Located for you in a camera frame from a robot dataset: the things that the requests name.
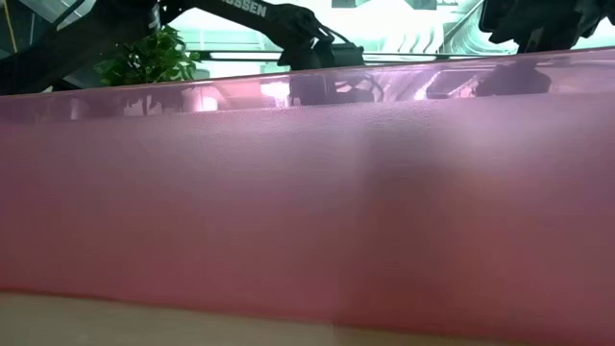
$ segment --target pink translucent panel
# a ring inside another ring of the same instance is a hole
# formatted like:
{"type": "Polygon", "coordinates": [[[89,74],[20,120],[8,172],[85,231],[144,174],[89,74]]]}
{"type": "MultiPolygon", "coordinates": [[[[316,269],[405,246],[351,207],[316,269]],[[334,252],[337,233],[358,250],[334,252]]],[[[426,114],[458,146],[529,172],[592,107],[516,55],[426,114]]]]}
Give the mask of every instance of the pink translucent panel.
{"type": "Polygon", "coordinates": [[[2,98],[0,288],[612,345],[613,55],[2,98]]]}
{"type": "Polygon", "coordinates": [[[53,122],[300,105],[298,98],[287,97],[289,93],[304,96],[310,104],[327,105],[608,92],[615,89],[614,55],[611,50],[551,53],[0,97],[0,121],[53,122]],[[363,92],[345,92],[348,84],[358,84],[356,89],[363,92]]]}

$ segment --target black machine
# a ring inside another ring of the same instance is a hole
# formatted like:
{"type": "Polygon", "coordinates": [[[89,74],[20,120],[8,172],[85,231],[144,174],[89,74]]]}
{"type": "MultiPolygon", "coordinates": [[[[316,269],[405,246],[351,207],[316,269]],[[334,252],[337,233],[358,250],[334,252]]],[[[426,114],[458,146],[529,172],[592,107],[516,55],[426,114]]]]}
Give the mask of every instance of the black machine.
{"type": "MultiPolygon", "coordinates": [[[[606,16],[615,23],[614,2],[485,0],[480,29],[492,33],[495,43],[514,39],[520,53],[570,49],[579,37],[591,36],[606,16]]],[[[295,5],[261,0],[97,0],[84,17],[0,60],[0,95],[42,91],[117,44],[151,35],[193,8],[265,34],[283,49],[279,64],[292,70],[364,64],[362,47],[295,5]],[[333,43],[335,37],[344,43],[333,43]]]]}
{"type": "Polygon", "coordinates": [[[494,43],[514,40],[518,53],[544,52],[572,48],[605,17],[615,25],[615,1],[485,0],[479,27],[494,43]]]}

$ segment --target bright light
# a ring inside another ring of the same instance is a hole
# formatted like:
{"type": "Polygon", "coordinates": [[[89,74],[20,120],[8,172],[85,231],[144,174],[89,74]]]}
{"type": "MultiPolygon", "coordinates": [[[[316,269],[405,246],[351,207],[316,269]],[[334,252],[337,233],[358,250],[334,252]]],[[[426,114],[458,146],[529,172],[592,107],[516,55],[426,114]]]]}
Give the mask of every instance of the bright light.
{"type": "Polygon", "coordinates": [[[221,52],[211,53],[211,58],[223,60],[272,60],[276,61],[280,58],[281,53],[259,53],[259,52],[221,52]]]}
{"type": "Polygon", "coordinates": [[[435,82],[435,79],[438,78],[440,72],[442,71],[435,72],[427,83],[425,83],[423,86],[419,87],[418,90],[416,90],[416,92],[414,93],[414,100],[427,100],[427,88],[430,87],[433,82],[435,82]]]}
{"type": "Polygon", "coordinates": [[[203,97],[201,100],[201,111],[218,111],[218,101],[213,97],[203,97]]]}
{"type": "Polygon", "coordinates": [[[290,86],[282,82],[269,83],[260,85],[260,92],[278,100],[285,100],[290,95],[290,86]]]}
{"type": "Polygon", "coordinates": [[[433,62],[435,56],[404,56],[396,54],[363,54],[369,62],[433,62]]]}

